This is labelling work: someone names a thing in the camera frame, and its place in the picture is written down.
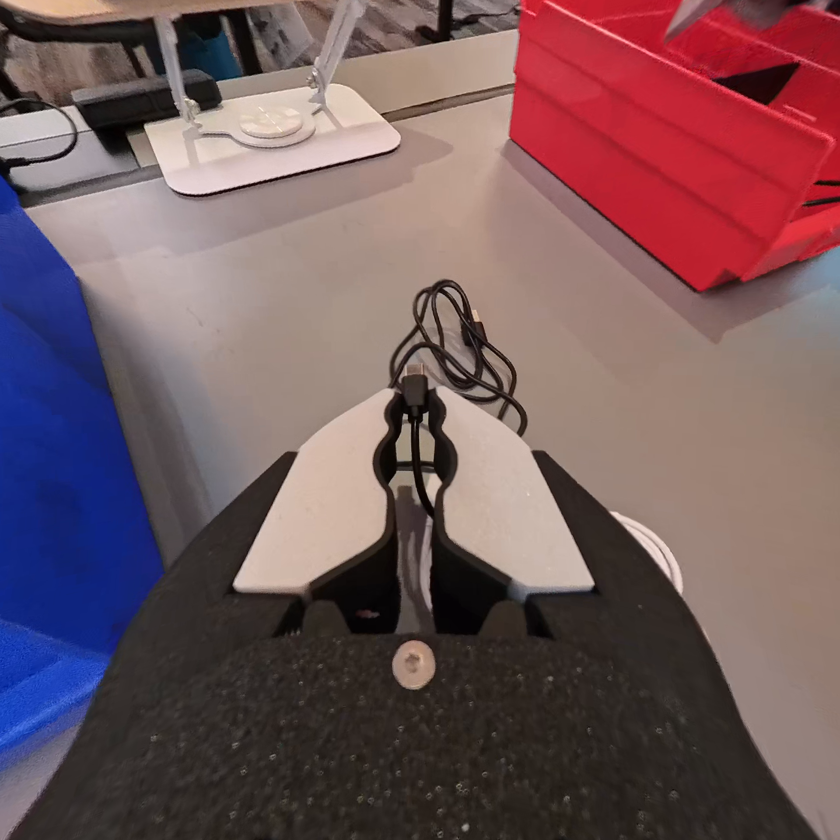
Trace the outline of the blue plastic bin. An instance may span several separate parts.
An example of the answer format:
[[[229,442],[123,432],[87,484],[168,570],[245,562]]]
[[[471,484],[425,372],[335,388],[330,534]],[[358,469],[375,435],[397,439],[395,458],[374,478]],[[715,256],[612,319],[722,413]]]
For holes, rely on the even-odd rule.
[[[77,276],[2,181],[2,771],[80,722],[162,572]]]

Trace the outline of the black power adapter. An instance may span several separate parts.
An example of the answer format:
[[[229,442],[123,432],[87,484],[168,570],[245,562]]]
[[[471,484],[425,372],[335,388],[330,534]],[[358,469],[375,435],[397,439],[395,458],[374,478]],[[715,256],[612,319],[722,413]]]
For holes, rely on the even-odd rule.
[[[221,104],[221,91],[207,73],[186,70],[183,81],[186,96],[201,111]],[[70,94],[70,99],[87,126],[96,132],[125,130],[180,116],[169,82],[163,76],[78,89]]]

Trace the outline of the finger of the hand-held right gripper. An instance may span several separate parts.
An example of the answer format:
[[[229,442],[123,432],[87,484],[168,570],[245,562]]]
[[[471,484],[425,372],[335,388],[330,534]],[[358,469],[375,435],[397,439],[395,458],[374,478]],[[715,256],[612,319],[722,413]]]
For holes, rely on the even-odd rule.
[[[682,1],[668,23],[665,31],[665,43],[681,35],[690,26],[697,23],[715,9],[724,7],[738,7],[742,1]]]

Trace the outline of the grey desk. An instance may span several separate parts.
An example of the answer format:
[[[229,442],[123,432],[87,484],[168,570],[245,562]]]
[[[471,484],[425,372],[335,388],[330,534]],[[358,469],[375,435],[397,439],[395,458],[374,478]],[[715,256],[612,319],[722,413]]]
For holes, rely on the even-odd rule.
[[[378,159],[198,199],[35,199],[75,270],[165,561],[378,390],[417,290],[468,293],[528,441],[674,552],[765,759],[838,838],[838,249],[699,295],[509,141],[518,33],[349,59]]]

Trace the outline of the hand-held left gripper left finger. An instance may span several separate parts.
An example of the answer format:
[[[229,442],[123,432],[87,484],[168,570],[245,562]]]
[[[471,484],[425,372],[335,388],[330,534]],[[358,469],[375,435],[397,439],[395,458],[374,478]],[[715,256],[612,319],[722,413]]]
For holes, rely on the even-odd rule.
[[[289,470],[233,588],[333,602],[357,634],[390,634],[401,609],[396,440],[403,399],[385,388],[318,430]]]

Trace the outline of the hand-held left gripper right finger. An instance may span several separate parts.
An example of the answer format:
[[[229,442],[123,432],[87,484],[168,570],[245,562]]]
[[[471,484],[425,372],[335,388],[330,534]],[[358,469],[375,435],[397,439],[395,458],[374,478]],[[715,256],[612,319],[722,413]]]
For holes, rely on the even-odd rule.
[[[589,595],[595,581],[540,462],[508,425],[453,390],[429,394],[440,485],[429,597],[441,634],[477,634],[502,602]]]

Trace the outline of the white stand base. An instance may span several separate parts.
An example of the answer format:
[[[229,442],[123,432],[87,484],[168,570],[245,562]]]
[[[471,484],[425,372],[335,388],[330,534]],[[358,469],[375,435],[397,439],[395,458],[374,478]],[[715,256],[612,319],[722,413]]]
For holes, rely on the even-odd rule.
[[[306,87],[224,99],[205,111],[186,94],[174,14],[155,15],[178,116],[144,130],[170,189],[211,196],[396,150],[399,132],[356,91],[333,84],[365,9],[366,2],[337,3]]]

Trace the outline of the red plastic bin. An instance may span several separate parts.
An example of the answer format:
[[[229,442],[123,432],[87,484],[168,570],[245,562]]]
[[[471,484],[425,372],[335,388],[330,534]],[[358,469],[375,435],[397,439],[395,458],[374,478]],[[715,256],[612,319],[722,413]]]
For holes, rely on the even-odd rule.
[[[695,291],[838,247],[838,16],[523,2],[511,140]]]

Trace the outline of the blue container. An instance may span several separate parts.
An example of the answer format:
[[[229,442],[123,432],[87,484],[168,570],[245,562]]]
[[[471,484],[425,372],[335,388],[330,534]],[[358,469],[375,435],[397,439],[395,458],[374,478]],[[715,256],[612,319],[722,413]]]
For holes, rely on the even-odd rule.
[[[216,81],[243,76],[224,31],[213,38],[201,38],[190,33],[178,39],[178,54],[183,71],[200,70]]]

